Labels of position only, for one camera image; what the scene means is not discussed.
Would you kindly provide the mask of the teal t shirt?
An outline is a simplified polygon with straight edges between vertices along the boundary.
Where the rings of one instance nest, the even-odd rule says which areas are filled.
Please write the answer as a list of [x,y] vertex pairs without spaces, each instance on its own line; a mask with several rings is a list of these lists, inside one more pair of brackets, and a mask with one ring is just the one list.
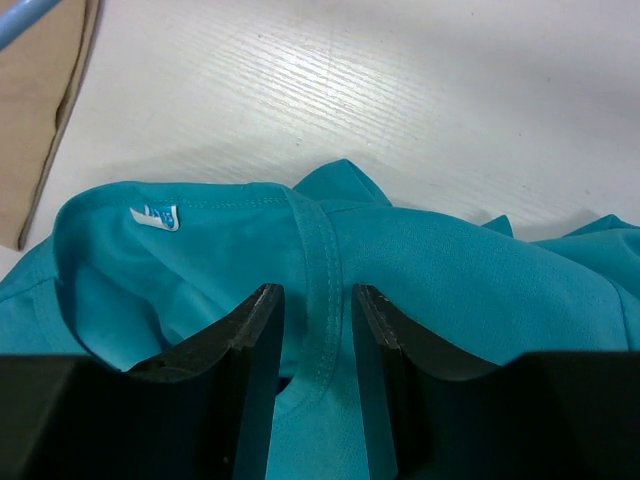
[[393,206],[353,163],[295,187],[124,182],[80,194],[1,283],[5,353],[91,353],[126,370],[192,336],[257,287],[285,289],[267,475],[369,472],[351,290],[379,288],[421,325],[503,364],[535,350],[639,346],[639,230],[613,215],[525,243]]

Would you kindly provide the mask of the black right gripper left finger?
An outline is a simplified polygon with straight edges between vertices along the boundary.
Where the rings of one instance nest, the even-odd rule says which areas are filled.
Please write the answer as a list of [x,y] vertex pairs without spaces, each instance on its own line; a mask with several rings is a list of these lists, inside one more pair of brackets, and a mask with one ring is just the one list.
[[3,356],[2,477],[264,478],[284,304],[265,284],[126,372],[84,356]]

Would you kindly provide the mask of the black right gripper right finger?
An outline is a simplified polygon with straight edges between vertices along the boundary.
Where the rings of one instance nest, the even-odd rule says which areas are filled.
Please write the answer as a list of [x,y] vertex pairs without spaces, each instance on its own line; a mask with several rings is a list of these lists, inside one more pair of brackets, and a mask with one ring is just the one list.
[[499,366],[365,285],[352,325],[372,478],[638,477],[637,353],[535,352]]

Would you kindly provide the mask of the blue wire hanger free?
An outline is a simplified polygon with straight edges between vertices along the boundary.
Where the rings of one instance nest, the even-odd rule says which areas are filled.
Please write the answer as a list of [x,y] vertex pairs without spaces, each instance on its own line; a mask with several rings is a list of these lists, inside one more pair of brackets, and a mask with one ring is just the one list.
[[1,49],[32,27],[49,9],[48,1],[21,0],[1,15]]

